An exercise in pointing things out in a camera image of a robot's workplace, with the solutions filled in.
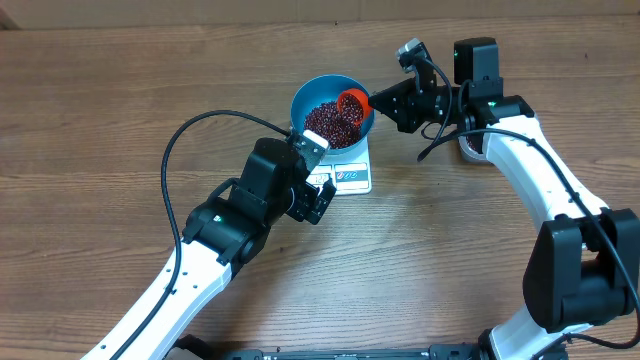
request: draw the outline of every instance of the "red cup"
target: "red cup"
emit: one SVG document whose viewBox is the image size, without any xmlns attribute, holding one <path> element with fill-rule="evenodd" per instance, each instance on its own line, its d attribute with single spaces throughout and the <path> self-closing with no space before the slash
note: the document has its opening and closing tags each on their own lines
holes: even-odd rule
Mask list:
<svg viewBox="0 0 640 360">
<path fill-rule="evenodd" d="M 371 110 L 373 110 L 371 106 L 369 106 L 369 97 L 367 96 L 367 94 L 364 93 L 364 91 L 360 89 L 354 88 L 354 89 L 343 91 L 340 94 L 340 96 L 338 96 L 338 101 L 336 104 L 338 106 L 339 112 L 342 112 L 342 109 L 340 108 L 341 107 L 340 104 L 342 104 L 342 99 L 344 99 L 345 96 L 347 95 L 352 95 L 353 97 L 355 97 L 356 100 L 358 100 L 358 102 L 360 103 L 360 106 L 362 107 L 362 119 L 354 122 L 356 125 L 360 125 L 364 122 L 364 119 L 369 117 L 369 114 L 371 114 Z"/>
</svg>

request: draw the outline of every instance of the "wooden tabletop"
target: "wooden tabletop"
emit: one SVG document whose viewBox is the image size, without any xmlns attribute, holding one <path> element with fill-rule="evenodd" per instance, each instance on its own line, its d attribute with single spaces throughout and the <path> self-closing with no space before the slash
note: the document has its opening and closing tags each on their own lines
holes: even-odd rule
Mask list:
<svg viewBox="0 0 640 360">
<path fill-rule="evenodd" d="M 428 20 L 0 32 L 0 357 L 79 358 L 169 256 L 160 160 L 194 115 L 233 109 L 288 126 L 298 87 L 341 73 L 404 79 L 412 37 L 453 74 L 453 42 L 492 36 L 505 94 L 523 96 L 578 178 L 640 213 L 640 17 Z M 178 223 L 240 174 L 258 137 L 233 118 L 180 138 L 169 164 Z M 378 116 L 373 191 L 317 226 L 283 217 L 264 250 L 186 332 L 274 351 L 472 342 L 522 303 L 536 239 L 492 166 Z M 626 341 L 634 317 L 590 331 Z M 576 341 L 572 359 L 632 359 Z"/>
</svg>

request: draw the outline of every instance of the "beige wall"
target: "beige wall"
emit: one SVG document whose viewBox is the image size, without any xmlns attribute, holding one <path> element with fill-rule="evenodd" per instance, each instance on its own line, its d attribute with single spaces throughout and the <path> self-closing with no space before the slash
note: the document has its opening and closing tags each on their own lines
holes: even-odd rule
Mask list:
<svg viewBox="0 0 640 360">
<path fill-rule="evenodd" d="M 636 14 L 640 0 L 0 0 L 0 8 L 8 27 L 59 29 Z"/>
</svg>

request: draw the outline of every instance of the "bowl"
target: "bowl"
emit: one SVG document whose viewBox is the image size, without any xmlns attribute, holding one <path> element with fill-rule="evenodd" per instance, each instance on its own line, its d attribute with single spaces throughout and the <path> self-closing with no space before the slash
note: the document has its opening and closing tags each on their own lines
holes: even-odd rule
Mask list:
<svg viewBox="0 0 640 360">
<path fill-rule="evenodd" d="M 304 120 L 313 108 L 322 103 L 337 101 L 338 96 L 352 88 L 362 90 L 367 96 L 369 92 L 359 82 L 344 75 L 322 75 L 302 85 L 291 102 L 291 126 L 298 132 L 304 131 Z M 355 149 L 373 128 L 374 111 L 362 122 L 360 140 L 342 149 L 329 149 L 327 155 L 339 155 Z"/>
</svg>

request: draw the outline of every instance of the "robotic arm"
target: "robotic arm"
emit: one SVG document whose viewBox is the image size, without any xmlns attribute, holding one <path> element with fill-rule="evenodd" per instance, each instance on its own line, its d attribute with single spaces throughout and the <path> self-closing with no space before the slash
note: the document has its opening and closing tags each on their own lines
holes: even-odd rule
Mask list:
<svg viewBox="0 0 640 360">
<path fill-rule="evenodd" d="M 635 240 L 640 233 L 640 220 L 629 209 L 610 210 L 589 192 L 546 141 L 535 113 L 524 99 L 503 95 L 495 40 L 476 38 L 455 43 L 455 83 L 460 87 L 449 84 L 424 44 L 416 39 L 398 50 L 396 56 L 405 72 L 413 72 L 415 77 L 373 95 L 369 105 L 396 122 L 401 132 L 414 133 L 426 121 L 441 124 L 436 140 L 419 159 L 435 146 L 458 138 L 465 159 L 493 163 L 505 175 L 539 229 L 523 279 L 525 305 L 509 321 L 486 330 L 477 344 L 432 345 L 416 351 L 415 356 L 398 356 L 420 360 L 528 360 L 543 356 L 567 359 L 558 342 L 567 334 L 630 314 L 640 265 L 640 248 Z M 437 86 L 434 71 L 446 86 Z M 441 136 L 450 125 L 456 129 Z M 508 136 L 505 131 L 533 139 L 536 146 Z M 571 188 L 579 193 L 581 203 L 597 217 L 631 281 L 625 280 L 593 222 L 537 147 L 546 151 Z M 242 177 L 228 181 L 227 185 L 233 184 L 229 198 L 222 199 L 222 191 L 214 191 L 189 215 L 180 243 L 180 269 L 173 268 L 174 251 L 149 289 L 84 359 L 112 358 L 154 307 L 175 271 L 179 276 L 171 295 L 119 358 L 162 359 L 178 346 L 176 339 L 187 324 L 257 255 L 271 225 L 280 216 L 286 213 L 298 221 L 317 224 L 335 188 L 329 180 L 318 193 L 306 178 L 327 148 L 324 139 L 309 131 L 292 134 L 286 141 L 258 140 Z M 598 257 L 582 261 L 583 247 L 598 252 Z M 339 354 L 316 357 L 294 353 L 277 357 L 351 358 L 343 351 Z M 366 357 L 395 356 L 385 357 L 386 354 L 374 351 Z M 257 350 L 227 354 L 226 358 L 254 360 L 258 356 L 262 360 L 271 358 Z"/>
</svg>

